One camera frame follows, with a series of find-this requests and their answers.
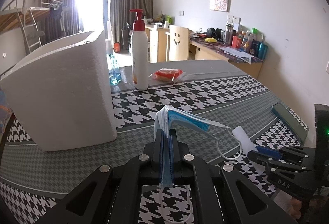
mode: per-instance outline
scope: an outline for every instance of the electrical outlet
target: electrical outlet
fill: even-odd
[[[227,17],[227,21],[228,21],[229,23],[233,23],[233,18],[234,18],[233,15],[229,15],[229,16]]]
[[[233,18],[233,24],[238,24],[239,25],[240,23],[241,23],[241,18],[234,16],[234,18]]]

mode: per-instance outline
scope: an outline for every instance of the headphones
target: headphones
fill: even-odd
[[[222,30],[219,28],[215,30],[215,28],[210,27],[207,29],[207,36],[222,40]]]

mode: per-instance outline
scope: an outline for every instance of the smartphone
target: smartphone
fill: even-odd
[[[307,138],[307,132],[293,115],[280,103],[272,106],[272,112],[290,129],[301,145]]]

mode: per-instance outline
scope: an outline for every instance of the pump bottle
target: pump bottle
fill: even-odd
[[[145,24],[142,20],[143,10],[133,9],[137,20],[134,22],[131,35],[131,48],[133,56],[133,81],[134,86],[139,90],[146,90],[148,87],[148,38],[145,32]]]

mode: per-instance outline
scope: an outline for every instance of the chair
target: chair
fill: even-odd
[[[43,45],[17,63],[0,86],[24,130],[44,151],[116,138],[104,29]]]
[[[180,26],[169,26],[170,46],[167,49],[169,61],[184,61],[189,59],[190,30]]]

